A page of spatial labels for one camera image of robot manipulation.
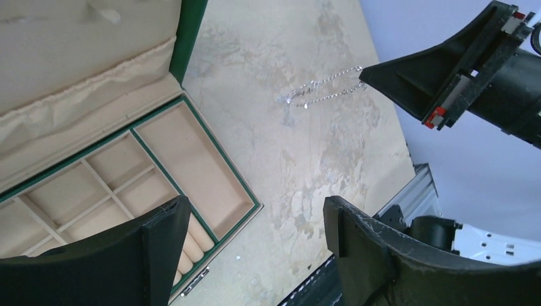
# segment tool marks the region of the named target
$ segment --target green trim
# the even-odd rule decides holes
[[[199,270],[201,267],[203,266],[206,266],[208,265],[208,263],[205,263],[205,261],[207,261],[212,255],[214,255],[214,253],[216,252],[217,249],[219,249],[226,241],[227,239],[233,235],[233,233],[239,229],[239,227],[244,224],[246,222],[246,219],[248,219],[248,217],[250,217],[251,215],[253,215],[256,210],[257,210],[257,206],[254,206],[252,207],[248,213],[230,230],[227,232],[227,234],[217,243],[214,245],[214,247],[212,247],[212,249],[210,249],[209,251],[207,251],[205,253],[205,255],[203,256],[203,258],[198,261],[197,263],[195,263],[193,265],[193,268],[187,273],[187,274],[184,274],[182,276],[182,278],[180,279],[180,281],[173,286],[173,289],[171,290],[171,294],[175,293],[175,291],[177,291],[180,287],[182,287],[182,285],[184,285],[184,283],[186,283],[186,281],[192,277],[192,275],[196,274],[196,273],[199,273]]]
[[[23,181],[22,183],[19,183],[18,185],[9,188],[8,190],[6,190],[6,191],[4,191],[4,192],[2,192],[0,194],[0,203],[7,200],[7,199],[9,199],[9,198],[12,198],[16,194],[23,191],[24,189],[27,189],[28,187],[31,187],[31,186],[39,183],[43,179],[57,173],[58,171],[64,169],[65,167],[73,164],[75,161],[89,155],[90,153],[94,152],[95,150],[97,150],[100,147],[106,145],[107,143],[111,142],[115,138],[119,137],[123,133],[127,132],[130,129],[130,127],[140,125],[141,123],[153,118],[154,116],[156,116],[157,114],[167,110],[168,108],[171,108],[171,107],[175,106],[179,102],[180,102],[180,98],[177,98],[177,99],[174,99],[173,101],[165,103],[164,105],[162,105],[162,106],[158,107],[157,109],[153,110],[150,114],[148,114],[146,116],[143,116],[142,118],[139,118],[138,120],[121,127],[120,129],[113,132],[112,134],[110,134],[110,135],[102,138],[101,140],[99,140],[99,141],[97,141],[97,142],[83,148],[82,150],[78,151],[74,155],[72,155],[70,157],[67,157],[66,159],[63,159],[59,163],[57,163],[57,164],[55,164],[55,165],[53,165],[53,166],[39,172],[35,176]]]
[[[152,159],[152,161],[154,161],[154,163],[158,166],[159,170],[163,173],[163,175],[165,176],[165,178],[171,183],[171,185],[173,185],[173,188],[181,195],[181,196],[185,196],[184,192],[182,191],[181,187],[177,184],[177,182],[175,181],[175,179],[171,176],[171,174],[169,174],[169,172],[167,172],[165,170],[165,168],[163,167],[163,165],[158,161],[158,158],[154,155],[154,153],[152,152],[152,150],[149,148],[149,146],[145,143],[145,141],[143,140],[143,138],[141,138],[141,136],[139,136],[139,134],[137,133],[137,131],[135,131],[133,128],[130,129],[130,132],[131,134],[133,135],[133,137],[135,138],[135,140],[139,143],[139,145],[143,148],[143,150],[145,150],[147,152],[147,154],[150,156],[150,158]],[[199,214],[199,212],[197,211],[197,209],[193,206],[193,204],[191,204],[191,212],[192,214],[195,216],[195,219],[197,219],[197,221],[199,221],[199,223],[203,226],[203,228],[205,229],[205,231],[211,236],[211,239],[212,241],[214,242],[214,244],[218,243],[218,238],[216,237],[216,235],[214,234],[214,232],[211,230],[211,228],[207,225],[206,222],[204,222],[203,220],[203,217]]]
[[[206,7],[207,0],[185,0],[181,4],[177,40],[175,41],[173,57],[169,65],[169,72],[181,85]]]

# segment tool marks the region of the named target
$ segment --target silver necklace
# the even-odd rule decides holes
[[[291,93],[289,93],[289,95],[287,95],[287,97],[286,97],[286,102],[290,106],[293,106],[293,107],[304,107],[305,109],[308,109],[314,103],[321,102],[321,101],[331,99],[331,98],[336,98],[338,96],[344,96],[346,94],[351,94],[352,92],[356,91],[359,88],[362,88],[363,90],[365,90],[366,87],[367,87],[366,84],[363,83],[362,81],[359,81],[359,83],[357,85],[354,85],[353,87],[351,87],[349,89],[344,89],[341,92],[335,92],[333,94],[328,94],[326,96],[316,98],[316,99],[306,100],[304,102],[295,102],[293,100],[295,98],[304,96],[305,94],[310,94],[310,93],[312,93],[314,91],[317,91],[321,85],[323,85],[323,84],[325,84],[325,83],[327,83],[329,81],[332,81],[337,77],[341,77],[341,76],[345,75],[346,73],[349,73],[349,72],[352,72],[352,71],[361,72],[362,67],[361,66],[355,66],[355,67],[352,67],[350,69],[346,69],[344,71],[340,71],[339,73],[331,75],[326,79],[319,80],[319,81],[312,80],[312,81],[310,81],[308,83],[305,83],[303,86],[301,86],[298,89],[295,89]]]

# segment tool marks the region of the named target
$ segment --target divider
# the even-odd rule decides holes
[[[169,172],[167,172],[167,170],[164,168],[164,166],[162,165],[162,163],[159,161],[159,159],[156,157],[156,155],[154,154],[154,152],[148,147],[148,145],[143,141],[143,139],[141,138],[141,136],[133,129],[131,128],[130,129],[130,132],[131,132],[131,135],[134,137],[134,139],[141,145],[141,147],[144,149],[146,155],[148,156],[148,158],[152,159],[152,162],[154,163],[154,165],[161,171],[161,173],[163,174],[163,176],[169,181],[169,184],[177,191],[178,194],[181,194],[181,195],[186,195],[182,190],[181,188],[179,187],[179,184],[175,181],[175,179],[171,176],[171,174],[169,174]],[[197,220],[197,223],[198,224],[204,224],[202,226],[202,228],[204,228],[204,231],[206,232],[207,235],[210,236],[211,240],[212,240],[212,243],[217,243],[218,242],[218,238],[215,236],[215,234],[212,232],[212,230],[210,229],[210,227],[206,224],[205,220],[203,220],[202,216],[199,214],[198,210],[196,209],[196,207],[193,206],[192,204],[192,214],[195,216],[195,219]]]
[[[179,193],[161,169],[131,133],[124,133],[100,150],[81,157],[64,171],[0,205],[0,209],[18,205],[44,229],[42,238],[34,239],[34,243],[9,256],[37,256],[138,217],[174,198]],[[213,247],[212,238],[198,219],[190,215],[174,284],[190,273],[194,263]]]
[[[135,128],[218,240],[255,206],[186,103]]]
[[[20,203],[9,199],[0,205],[0,257],[30,254],[53,239]]]

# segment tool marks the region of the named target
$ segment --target beige marble table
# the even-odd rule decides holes
[[[373,214],[414,176],[393,104],[375,90],[308,110],[283,101],[377,61],[358,0],[209,1],[183,86],[265,207],[174,305],[276,305],[330,256],[326,196]]]

